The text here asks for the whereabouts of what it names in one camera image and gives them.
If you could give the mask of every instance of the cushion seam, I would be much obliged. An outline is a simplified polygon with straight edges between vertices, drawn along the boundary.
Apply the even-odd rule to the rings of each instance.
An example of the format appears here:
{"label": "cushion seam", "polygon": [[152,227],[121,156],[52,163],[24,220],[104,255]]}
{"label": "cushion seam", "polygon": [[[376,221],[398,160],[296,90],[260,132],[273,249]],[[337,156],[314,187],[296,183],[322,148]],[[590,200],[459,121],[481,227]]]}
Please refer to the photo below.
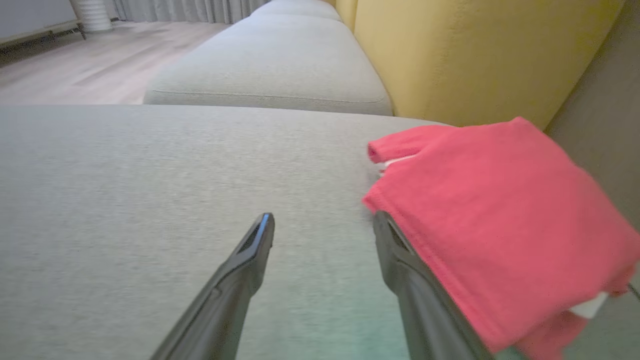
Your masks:
{"label": "cushion seam", "polygon": [[171,92],[162,90],[149,90],[160,94],[173,94],[173,95],[211,95],[211,96],[231,96],[231,97],[261,97],[270,99],[296,99],[296,100],[310,100],[310,101],[327,101],[327,102],[342,102],[348,104],[376,104],[383,102],[385,97],[381,97],[375,101],[342,101],[342,100],[329,100],[319,99],[314,97],[297,97],[297,96],[274,96],[274,95],[251,95],[251,94],[233,94],[233,93],[216,93],[216,92]]}

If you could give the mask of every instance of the white pipe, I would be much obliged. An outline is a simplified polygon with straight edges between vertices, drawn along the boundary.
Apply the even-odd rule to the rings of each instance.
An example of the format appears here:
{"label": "white pipe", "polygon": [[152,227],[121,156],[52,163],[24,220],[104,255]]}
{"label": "white pipe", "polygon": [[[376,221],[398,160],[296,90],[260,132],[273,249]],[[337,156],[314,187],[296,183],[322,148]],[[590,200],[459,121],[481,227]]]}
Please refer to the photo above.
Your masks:
{"label": "white pipe", "polygon": [[102,33],[113,29],[103,0],[73,0],[73,3],[85,32]]}

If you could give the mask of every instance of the sofa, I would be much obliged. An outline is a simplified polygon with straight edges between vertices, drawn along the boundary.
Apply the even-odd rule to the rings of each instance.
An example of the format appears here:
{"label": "sofa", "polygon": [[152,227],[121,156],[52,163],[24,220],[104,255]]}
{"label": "sofa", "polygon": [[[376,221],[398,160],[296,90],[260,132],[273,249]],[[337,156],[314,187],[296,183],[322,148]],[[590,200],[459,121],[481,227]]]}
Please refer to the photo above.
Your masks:
{"label": "sofa", "polygon": [[[161,73],[143,106],[0,108],[5,358],[148,358],[270,211],[237,358],[409,359],[360,203],[378,178],[365,150],[439,123],[389,116],[387,91],[404,110],[386,63],[327,6],[272,1]],[[357,37],[368,7],[353,9]],[[227,44],[247,48],[229,61]],[[609,300],[567,360],[635,359],[638,318],[633,295]]]}
{"label": "sofa", "polygon": [[151,82],[147,104],[545,128],[623,0],[272,0]]}
{"label": "sofa", "polygon": [[393,114],[355,37],[320,0],[262,6],[163,69],[144,103]]}

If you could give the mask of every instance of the sofa cushion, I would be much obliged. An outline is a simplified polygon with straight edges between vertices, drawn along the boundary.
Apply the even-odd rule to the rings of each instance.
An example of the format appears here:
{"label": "sofa cushion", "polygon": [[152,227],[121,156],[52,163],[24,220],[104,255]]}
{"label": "sofa cushion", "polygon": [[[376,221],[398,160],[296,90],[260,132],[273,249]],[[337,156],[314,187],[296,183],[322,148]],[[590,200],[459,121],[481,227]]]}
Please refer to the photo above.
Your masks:
{"label": "sofa cushion", "polygon": [[342,21],[333,6],[322,0],[271,0],[255,10],[256,15],[306,15]]}
{"label": "sofa cushion", "polygon": [[162,70],[144,102],[392,114],[349,29],[301,15],[238,22]]}
{"label": "sofa cushion", "polygon": [[0,108],[0,348],[148,359],[275,215],[238,359],[408,359],[371,216],[373,138],[428,124],[217,106]]}

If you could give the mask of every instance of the red cloth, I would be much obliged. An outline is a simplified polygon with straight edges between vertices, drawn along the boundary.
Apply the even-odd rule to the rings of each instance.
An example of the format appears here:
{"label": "red cloth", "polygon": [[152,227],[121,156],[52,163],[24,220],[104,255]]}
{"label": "red cloth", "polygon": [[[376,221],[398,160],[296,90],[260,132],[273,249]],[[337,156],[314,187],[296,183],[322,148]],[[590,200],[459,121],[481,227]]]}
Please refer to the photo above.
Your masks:
{"label": "red cloth", "polygon": [[624,292],[640,236],[598,184],[523,118],[421,126],[369,143],[389,165],[364,197],[389,212],[492,352],[561,359],[586,320],[566,310]]}

